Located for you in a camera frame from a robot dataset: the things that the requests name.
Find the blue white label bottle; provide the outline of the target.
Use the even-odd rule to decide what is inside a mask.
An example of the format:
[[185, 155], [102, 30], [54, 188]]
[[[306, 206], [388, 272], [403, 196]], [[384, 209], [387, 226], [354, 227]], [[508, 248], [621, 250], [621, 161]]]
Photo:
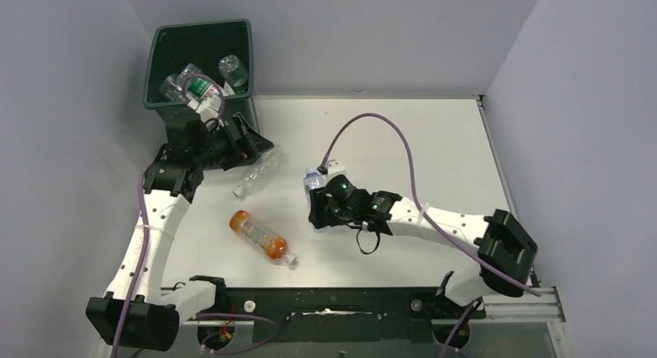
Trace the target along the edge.
[[159, 92], [169, 102], [188, 102], [189, 98], [183, 94], [182, 87], [177, 83], [177, 75], [167, 76], [159, 86]]

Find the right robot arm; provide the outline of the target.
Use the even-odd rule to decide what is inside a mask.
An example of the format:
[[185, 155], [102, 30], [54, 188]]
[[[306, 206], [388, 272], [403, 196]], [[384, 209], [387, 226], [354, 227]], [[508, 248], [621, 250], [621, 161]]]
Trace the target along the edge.
[[406, 236], [462, 251], [473, 261], [444, 276], [435, 304], [453, 317], [472, 301], [500, 294], [519, 298], [528, 293], [528, 279], [538, 246], [508, 211], [467, 215], [418, 207], [410, 198], [389, 191], [369, 193], [343, 174], [331, 180], [309, 177], [304, 182], [308, 221], [317, 230], [346, 226], [381, 236]]

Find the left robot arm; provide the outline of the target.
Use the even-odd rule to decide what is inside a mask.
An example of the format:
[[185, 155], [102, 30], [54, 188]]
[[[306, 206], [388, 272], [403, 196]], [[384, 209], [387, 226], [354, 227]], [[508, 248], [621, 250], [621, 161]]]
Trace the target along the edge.
[[119, 269], [85, 310], [105, 344], [98, 357], [116, 357], [122, 347], [167, 351], [181, 325], [219, 303], [220, 277], [193, 276], [163, 294], [171, 247], [205, 171], [241, 167], [274, 147], [240, 114], [227, 123], [217, 115], [175, 115], [165, 130], [166, 142], [139, 178], [139, 216]]

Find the dark green label bottle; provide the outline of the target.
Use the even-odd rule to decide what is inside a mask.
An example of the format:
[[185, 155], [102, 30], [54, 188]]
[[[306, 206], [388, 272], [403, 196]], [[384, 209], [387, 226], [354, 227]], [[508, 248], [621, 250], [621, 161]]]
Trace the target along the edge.
[[241, 95], [248, 91], [249, 71], [237, 56], [223, 57], [218, 63], [218, 69], [236, 94]]

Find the green label green cap bottle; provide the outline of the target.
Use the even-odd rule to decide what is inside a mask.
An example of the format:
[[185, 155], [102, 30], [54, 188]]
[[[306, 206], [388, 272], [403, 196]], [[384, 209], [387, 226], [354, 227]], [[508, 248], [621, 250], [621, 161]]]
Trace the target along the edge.
[[192, 77], [187, 81], [187, 79], [194, 74], [204, 75], [205, 73], [194, 64], [188, 64], [174, 77], [174, 85], [176, 89], [174, 90], [173, 99], [176, 102], [184, 101], [186, 99], [183, 95], [183, 88], [186, 88], [187, 94], [197, 101], [202, 101], [203, 99], [218, 93], [226, 96], [223, 87], [213, 85], [207, 78]]

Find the orange juice bottle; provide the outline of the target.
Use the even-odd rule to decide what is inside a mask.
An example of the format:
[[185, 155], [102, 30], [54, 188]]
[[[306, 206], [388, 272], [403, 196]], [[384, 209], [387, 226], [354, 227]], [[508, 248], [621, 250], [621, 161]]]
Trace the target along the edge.
[[246, 211], [237, 211], [229, 220], [229, 228], [253, 244], [272, 263], [295, 267], [298, 257], [290, 250], [287, 240], [255, 219]]

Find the blue tinted water bottle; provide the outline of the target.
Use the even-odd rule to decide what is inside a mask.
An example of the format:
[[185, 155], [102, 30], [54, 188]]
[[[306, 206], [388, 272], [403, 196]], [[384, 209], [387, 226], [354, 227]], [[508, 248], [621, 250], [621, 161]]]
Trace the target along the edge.
[[311, 203], [311, 190], [323, 188], [325, 186], [325, 175], [321, 174], [316, 168], [307, 168], [303, 178], [304, 193], [308, 204]]

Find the clear unlabelled plastic bottle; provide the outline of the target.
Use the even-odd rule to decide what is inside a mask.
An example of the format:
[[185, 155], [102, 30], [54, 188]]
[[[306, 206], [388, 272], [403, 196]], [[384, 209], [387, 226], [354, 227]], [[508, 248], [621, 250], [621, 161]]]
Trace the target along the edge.
[[250, 165], [232, 189], [235, 198], [242, 199], [260, 193], [285, 167], [287, 153], [276, 144], [265, 152], [257, 162]]

